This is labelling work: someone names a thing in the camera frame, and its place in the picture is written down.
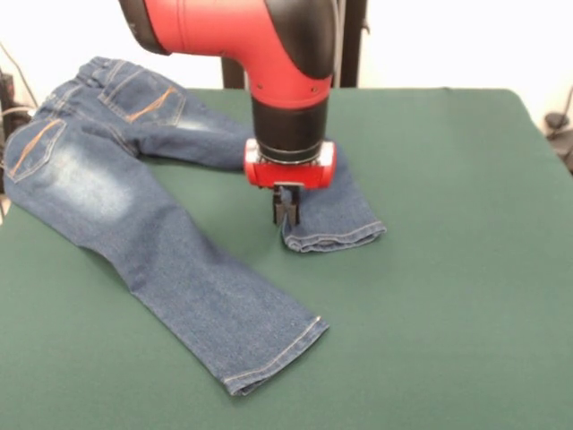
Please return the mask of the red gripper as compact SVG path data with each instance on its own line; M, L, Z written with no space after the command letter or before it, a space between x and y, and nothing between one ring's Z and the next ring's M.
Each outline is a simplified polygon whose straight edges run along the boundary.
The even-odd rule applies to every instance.
M262 188L289 186L287 220L290 226L300 223L300 187L329 187L335 175L336 164L337 148L334 142L323 142L318 156L302 164L277 163L264 158L255 139L248 139L244 147L244 173L251 185ZM281 224L286 216L286 207L280 187L274 187L272 190L272 209L273 223Z

